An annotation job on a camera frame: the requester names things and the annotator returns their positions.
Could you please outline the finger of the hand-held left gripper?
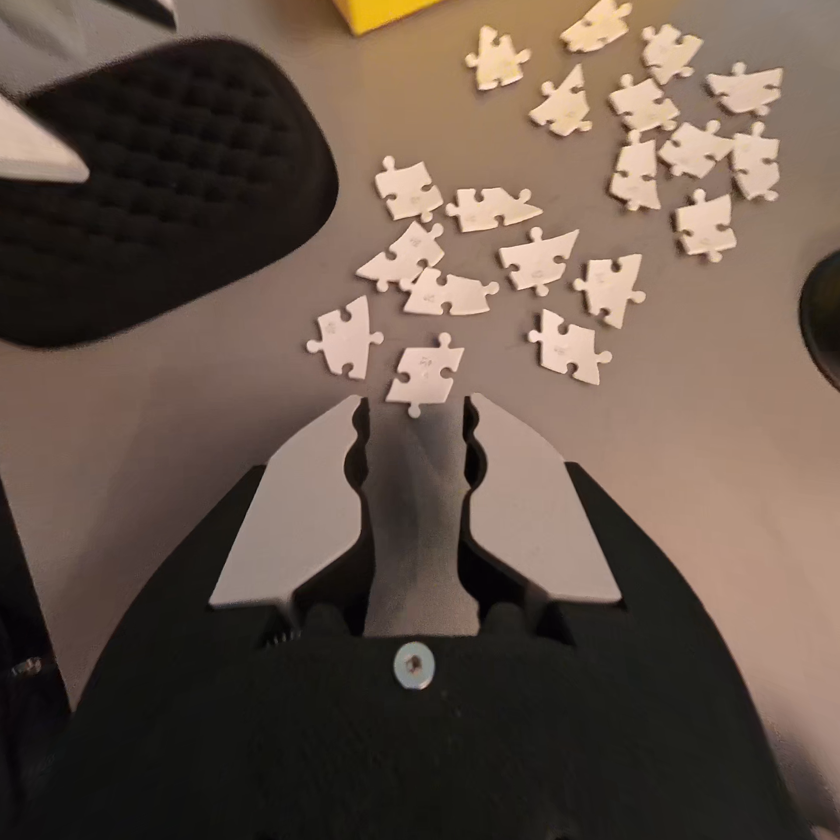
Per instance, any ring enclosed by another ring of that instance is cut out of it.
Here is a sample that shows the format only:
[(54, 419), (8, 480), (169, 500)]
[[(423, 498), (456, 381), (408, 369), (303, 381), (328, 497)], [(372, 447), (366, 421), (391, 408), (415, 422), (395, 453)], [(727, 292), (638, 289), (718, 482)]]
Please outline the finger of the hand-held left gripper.
[(17, 104), (1, 99), (1, 178), (78, 184), (89, 169), (79, 154)]
[(177, 14), (174, 1), (121, 1), (121, 6), (132, 16), (147, 23), (177, 31)]

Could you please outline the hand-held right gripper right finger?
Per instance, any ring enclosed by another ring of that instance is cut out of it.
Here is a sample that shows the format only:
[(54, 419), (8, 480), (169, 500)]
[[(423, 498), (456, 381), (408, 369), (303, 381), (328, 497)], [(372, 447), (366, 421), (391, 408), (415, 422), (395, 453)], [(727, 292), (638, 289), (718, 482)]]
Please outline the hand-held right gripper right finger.
[(479, 616), (505, 602), (535, 616), (554, 603), (619, 604), (621, 589), (560, 452), (479, 393), (465, 399), (464, 439), (459, 580)]

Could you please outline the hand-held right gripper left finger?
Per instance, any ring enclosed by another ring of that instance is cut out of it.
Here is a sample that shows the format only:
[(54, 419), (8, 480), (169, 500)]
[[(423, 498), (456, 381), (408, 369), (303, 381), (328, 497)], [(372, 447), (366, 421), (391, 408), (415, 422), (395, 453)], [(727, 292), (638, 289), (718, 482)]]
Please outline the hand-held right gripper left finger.
[(364, 483), (370, 406), (351, 395), (266, 462), (208, 604), (303, 618), (331, 604), (365, 618), (375, 548)]

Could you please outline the small curved puzzle piece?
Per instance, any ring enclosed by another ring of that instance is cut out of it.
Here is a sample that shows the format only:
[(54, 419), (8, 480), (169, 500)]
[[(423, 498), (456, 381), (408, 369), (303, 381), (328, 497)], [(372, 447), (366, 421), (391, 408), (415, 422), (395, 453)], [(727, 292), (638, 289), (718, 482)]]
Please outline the small curved puzzle piece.
[(465, 350), (452, 345), (452, 336), (441, 332), (435, 346), (407, 348), (385, 402), (403, 404), (407, 415), (418, 419), (424, 406), (446, 403), (453, 387), (452, 375), (459, 369)]

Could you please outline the pile of white puzzle pieces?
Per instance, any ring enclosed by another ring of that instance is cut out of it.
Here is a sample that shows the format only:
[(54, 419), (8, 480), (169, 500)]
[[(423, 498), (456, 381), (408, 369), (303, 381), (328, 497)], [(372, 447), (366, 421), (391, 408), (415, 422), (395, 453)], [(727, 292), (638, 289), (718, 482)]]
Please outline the pile of white puzzle pieces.
[[(559, 36), (569, 55), (590, 55), (629, 32), (632, 2), (595, 2)], [(622, 203), (627, 212), (640, 209), (657, 211), (659, 163), (674, 177), (687, 175), (704, 179), (717, 163), (729, 159), (736, 189), (746, 201), (772, 202), (780, 180), (777, 154), (779, 141), (763, 136), (764, 123), (752, 124), (748, 133), (731, 137), (720, 135), (717, 120), (699, 127), (689, 121), (678, 124), (680, 109), (665, 87), (675, 79), (691, 77), (697, 53), (704, 39), (681, 31), (672, 24), (644, 27), (644, 46), (640, 63), (644, 76), (623, 74), (618, 87), (607, 99), (611, 111), (625, 131), (624, 143), (616, 156), (608, 194)], [(531, 49), (518, 49), (510, 34), (501, 34), (482, 25), (476, 48), (464, 58), (465, 67), (475, 74), (476, 91), (494, 91), (523, 78), (523, 68), (532, 57)], [(734, 62), (729, 73), (710, 73), (705, 88), (717, 106), (730, 115), (748, 114), (763, 118), (771, 103), (782, 93), (781, 67), (748, 71), (743, 61)], [(556, 137), (567, 138), (592, 130), (588, 119), (592, 110), (587, 99), (585, 74), (581, 63), (572, 66), (560, 84), (544, 81), (542, 99), (528, 112), (528, 120)], [(379, 292), (396, 287), (408, 295), (403, 311), (418, 316), (468, 317), (489, 311), (489, 298), (499, 291), (497, 282), (482, 282), (447, 274), (436, 266), (444, 257), (438, 242), (443, 226), (432, 224), (435, 212), (444, 206), (444, 197), (422, 161), (397, 166), (387, 155), (374, 175), (374, 189), (384, 201), (392, 220), (410, 219), (404, 233), (360, 268), (356, 277), (371, 281)], [(444, 207), (447, 217), (456, 220), (462, 234), (486, 232), (500, 224), (523, 224), (544, 211), (532, 204), (532, 191), (522, 188), (512, 195), (503, 187), (459, 188), (455, 200)], [(675, 231), (687, 256), (703, 256), (718, 263), (737, 239), (732, 230), (732, 193), (729, 189), (708, 199), (696, 190), (687, 206), (674, 213)], [(508, 271), (515, 291), (531, 291), (544, 297), (550, 284), (562, 279), (566, 263), (580, 236), (580, 229), (546, 238), (541, 227), (528, 231), (528, 240), (498, 251), (500, 266)], [(627, 304), (642, 303), (646, 294), (634, 287), (641, 254), (617, 259), (594, 259), (586, 267), (586, 277), (574, 280), (572, 288), (585, 296), (585, 306), (595, 318), (613, 329), (623, 326)], [(550, 311), (542, 314), (544, 337), (531, 333), (530, 341), (542, 343), (541, 365), (559, 373), (571, 367), (579, 382), (598, 385), (599, 364), (612, 360), (607, 351), (597, 352), (595, 332), (575, 325), (566, 332), (557, 328), (563, 320)], [(346, 374), (363, 381), (371, 346), (382, 344), (384, 334), (371, 330), (370, 304), (365, 295), (337, 310), (317, 317), (318, 337), (306, 343), (310, 354), (322, 354), (333, 375)]]

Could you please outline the black round ball stand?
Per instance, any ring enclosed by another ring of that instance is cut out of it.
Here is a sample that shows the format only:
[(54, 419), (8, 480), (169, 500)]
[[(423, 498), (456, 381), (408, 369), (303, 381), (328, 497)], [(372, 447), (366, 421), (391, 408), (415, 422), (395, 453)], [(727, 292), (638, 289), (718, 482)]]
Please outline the black round ball stand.
[(804, 346), (823, 378), (839, 390), (839, 250), (808, 273), (799, 300)]

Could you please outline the yellow plastic bin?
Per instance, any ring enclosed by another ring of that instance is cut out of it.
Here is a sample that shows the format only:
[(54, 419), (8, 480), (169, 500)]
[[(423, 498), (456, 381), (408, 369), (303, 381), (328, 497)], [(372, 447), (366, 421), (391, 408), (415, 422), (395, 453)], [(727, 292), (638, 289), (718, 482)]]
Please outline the yellow plastic bin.
[(368, 34), (441, 1), (331, 1), (354, 36)]

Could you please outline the black jacket with orange lining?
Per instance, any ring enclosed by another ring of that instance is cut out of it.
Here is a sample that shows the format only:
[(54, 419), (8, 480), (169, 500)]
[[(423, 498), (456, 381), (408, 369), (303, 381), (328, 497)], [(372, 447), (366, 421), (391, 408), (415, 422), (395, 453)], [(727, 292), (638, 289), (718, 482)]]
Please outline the black jacket with orange lining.
[(70, 717), (64, 680), (5, 488), (1, 488), (2, 692), (11, 732), (53, 742)]

